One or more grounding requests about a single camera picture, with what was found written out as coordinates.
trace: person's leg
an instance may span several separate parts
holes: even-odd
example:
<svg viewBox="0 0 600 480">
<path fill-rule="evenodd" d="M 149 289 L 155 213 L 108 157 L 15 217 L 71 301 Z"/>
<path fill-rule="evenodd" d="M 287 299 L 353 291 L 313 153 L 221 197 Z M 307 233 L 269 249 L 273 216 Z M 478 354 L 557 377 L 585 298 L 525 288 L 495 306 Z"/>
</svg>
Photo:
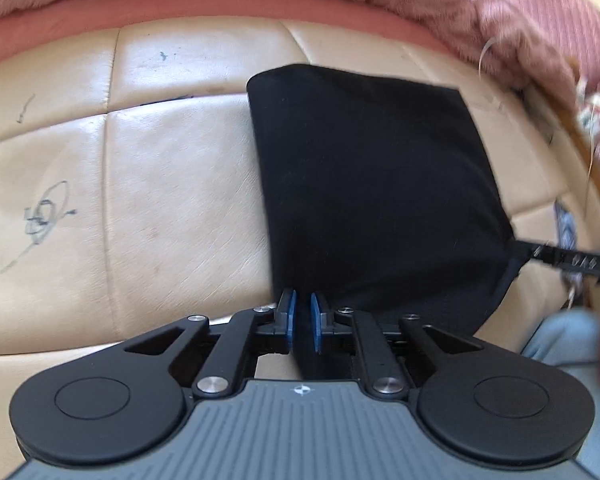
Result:
<svg viewBox="0 0 600 480">
<path fill-rule="evenodd" d="M 600 317 L 579 308 L 554 314 L 542 322 L 522 355 L 548 365 L 595 361 L 600 358 Z M 587 387 L 596 405 L 596 418 L 578 454 L 578 462 L 600 478 L 600 368 L 562 369 Z"/>
</svg>

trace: beige leather surface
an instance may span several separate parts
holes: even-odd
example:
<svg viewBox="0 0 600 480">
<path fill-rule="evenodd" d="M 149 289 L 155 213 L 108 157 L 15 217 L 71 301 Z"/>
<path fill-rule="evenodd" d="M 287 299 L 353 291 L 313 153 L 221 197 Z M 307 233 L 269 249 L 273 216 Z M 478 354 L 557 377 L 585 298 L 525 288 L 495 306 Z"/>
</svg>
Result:
<svg viewBox="0 0 600 480">
<path fill-rule="evenodd" d="M 20 460 L 8 397 L 73 355 L 57 351 L 273 300 L 244 91 L 256 72 L 307 61 L 458 86 L 517 232 L 554 240 L 561 197 L 583 245 L 600 245 L 600 204 L 589 200 L 584 218 L 566 134 L 549 145 L 510 92 L 459 60 L 323 25 L 222 17 L 41 46 L 0 64 L 0 477 Z M 555 272 L 529 264 L 478 335 L 517 350 L 565 297 Z"/>
</svg>

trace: metal screw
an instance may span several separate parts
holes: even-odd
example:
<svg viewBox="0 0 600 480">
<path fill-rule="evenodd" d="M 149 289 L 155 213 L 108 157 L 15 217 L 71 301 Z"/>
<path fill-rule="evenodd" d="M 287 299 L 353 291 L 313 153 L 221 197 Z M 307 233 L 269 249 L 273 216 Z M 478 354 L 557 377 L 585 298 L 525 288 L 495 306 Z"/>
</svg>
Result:
<svg viewBox="0 0 600 480">
<path fill-rule="evenodd" d="M 276 307 L 275 303 L 270 304 L 270 305 L 263 305 L 263 306 L 257 306 L 256 308 L 254 308 L 254 310 L 256 312 L 259 313 L 263 313 L 263 312 L 268 312 L 269 310 L 273 310 Z"/>
<path fill-rule="evenodd" d="M 201 392 L 205 392 L 206 394 L 219 394 L 229 387 L 229 381 L 224 377 L 212 375 L 200 379 L 196 386 Z"/>
<path fill-rule="evenodd" d="M 380 377 L 374 383 L 374 390 L 381 394 L 396 394 L 403 390 L 404 386 L 395 377 Z"/>
</svg>

